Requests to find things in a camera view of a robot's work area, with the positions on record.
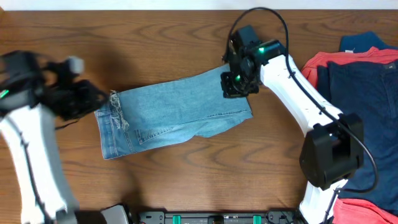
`denim shorts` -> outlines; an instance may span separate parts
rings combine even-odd
[[[223,98],[229,65],[190,78],[112,92],[95,111],[104,159],[205,138],[252,118],[246,98]]]
[[[341,192],[341,198],[369,200],[398,215],[398,61],[383,65],[355,62],[328,63],[330,100],[345,114],[356,113],[364,123],[364,142],[372,152],[379,171],[379,184],[368,194]],[[318,88],[327,88],[328,84]],[[367,155],[345,188],[371,186],[374,172]]]

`green light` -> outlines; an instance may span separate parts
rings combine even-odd
[[[9,90],[3,90],[3,91],[0,93],[0,98],[3,98],[4,96],[6,96],[7,93],[9,93],[9,92],[10,92]]]

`wooden tabletop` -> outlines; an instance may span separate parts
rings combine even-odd
[[[128,90],[222,65],[239,11],[6,12],[0,54],[33,50],[86,62],[83,77],[103,90]],[[398,45],[397,11],[281,11],[298,67],[317,52],[336,52],[342,35],[373,30]],[[255,12],[263,40],[284,42],[271,14]],[[298,124],[268,89],[248,97],[253,119],[212,138],[105,161],[93,114],[57,132],[63,169],[81,208],[127,202],[133,209],[263,211],[297,207],[306,180]],[[0,143],[0,222],[19,223],[21,196],[9,150]]]

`denim pocket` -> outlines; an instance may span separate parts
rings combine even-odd
[[[143,130],[143,129],[136,130],[138,143],[144,144],[148,140],[151,140],[153,138],[156,138],[157,136],[160,136],[161,134],[164,134],[164,133],[167,133],[167,132],[173,130],[173,128],[174,127],[154,128],[154,129],[148,129],[148,130]]]

